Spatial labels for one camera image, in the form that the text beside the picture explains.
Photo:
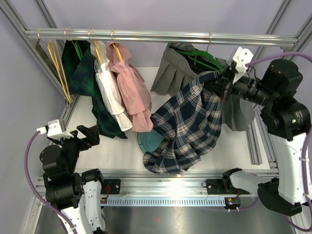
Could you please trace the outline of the navy white plaid skirt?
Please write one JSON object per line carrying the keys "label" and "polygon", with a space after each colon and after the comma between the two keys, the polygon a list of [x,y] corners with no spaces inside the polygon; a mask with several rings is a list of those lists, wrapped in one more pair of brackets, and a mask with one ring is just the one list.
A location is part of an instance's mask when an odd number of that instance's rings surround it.
{"label": "navy white plaid skirt", "polygon": [[163,140],[143,156],[148,171],[180,174],[216,146],[222,128],[220,98],[204,84],[218,77],[218,72],[204,73],[152,114],[154,130]]}

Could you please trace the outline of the yellow plastic hanger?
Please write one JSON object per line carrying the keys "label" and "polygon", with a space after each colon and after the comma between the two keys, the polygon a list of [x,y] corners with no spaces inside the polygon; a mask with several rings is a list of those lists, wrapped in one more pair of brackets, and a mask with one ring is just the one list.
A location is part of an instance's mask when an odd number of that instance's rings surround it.
{"label": "yellow plastic hanger", "polygon": [[65,94],[65,97],[69,103],[72,103],[73,99],[71,98],[71,95],[70,95],[69,86],[68,86],[65,70],[64,70],[64,67],[63,67],[63,64],[61,61],[60,51],[59,51],[57,40],[55,39],[54,42],[52,42],[52,40],[50,39],[48,43],[44,42],[40,37],[40,29],[37,31],[37,36],[41,42],[46,44],[48,51],[49,51],[49,55],[52,59],[52,62],[54,64],[55,68],[56,68],[58,78],[59,78],[61,86],[63,88],[63,92]]}

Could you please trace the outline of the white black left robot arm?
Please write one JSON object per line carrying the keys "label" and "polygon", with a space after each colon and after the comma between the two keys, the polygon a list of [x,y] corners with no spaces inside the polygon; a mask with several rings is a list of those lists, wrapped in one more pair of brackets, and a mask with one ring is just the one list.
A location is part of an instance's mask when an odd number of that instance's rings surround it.
{"label": "white black left robot arm", "polygon": [[79,154],[99,144],[98,126],[77,126],[67,132],[57,123],[48,127],[53,142],[39,155],[44,170],[46,201],[69,234],[104,234],[100,195],[105,181],[99,169],[76,173]]}

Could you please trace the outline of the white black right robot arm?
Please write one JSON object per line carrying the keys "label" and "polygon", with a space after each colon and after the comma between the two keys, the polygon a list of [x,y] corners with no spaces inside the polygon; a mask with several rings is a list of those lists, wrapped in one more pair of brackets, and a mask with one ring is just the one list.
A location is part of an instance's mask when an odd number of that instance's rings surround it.
{"label": "white black right robot arm", "polygon": [[244,190],[257,195],[269,210],[286,216],[302,211],[311,203],[312,183],[307,150],[311,138],[311,115],[294,95],[303,76],[297,65],[281,58],[273,60],[262,79],[242,76],[235,80],[233,67],[217,82],[221,98],[230,95],[261,106],[260,117],[274,145],[279,177],[262,179],[240,168],[223,173],[222,190]]}

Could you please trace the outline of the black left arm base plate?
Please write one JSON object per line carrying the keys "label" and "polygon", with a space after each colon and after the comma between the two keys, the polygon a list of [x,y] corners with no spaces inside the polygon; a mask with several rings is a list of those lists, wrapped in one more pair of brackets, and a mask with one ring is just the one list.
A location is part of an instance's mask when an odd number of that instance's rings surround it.
{"label": "black left arm base plate", "polygon": [[105,178],[104,179],[104,186],[101,189],[102,195],[119,195],[121,188],[121,180],[116,178]]}

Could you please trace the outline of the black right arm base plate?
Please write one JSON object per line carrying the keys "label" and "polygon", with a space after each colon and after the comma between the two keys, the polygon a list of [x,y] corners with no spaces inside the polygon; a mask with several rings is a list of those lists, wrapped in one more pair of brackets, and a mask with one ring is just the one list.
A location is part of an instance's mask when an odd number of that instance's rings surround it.
{"label": "black right arm base plate", "polygon": [[240,190],[234,188],[230,181],[226,179],[207,179],[205,188],[209,195],[239,195]]}

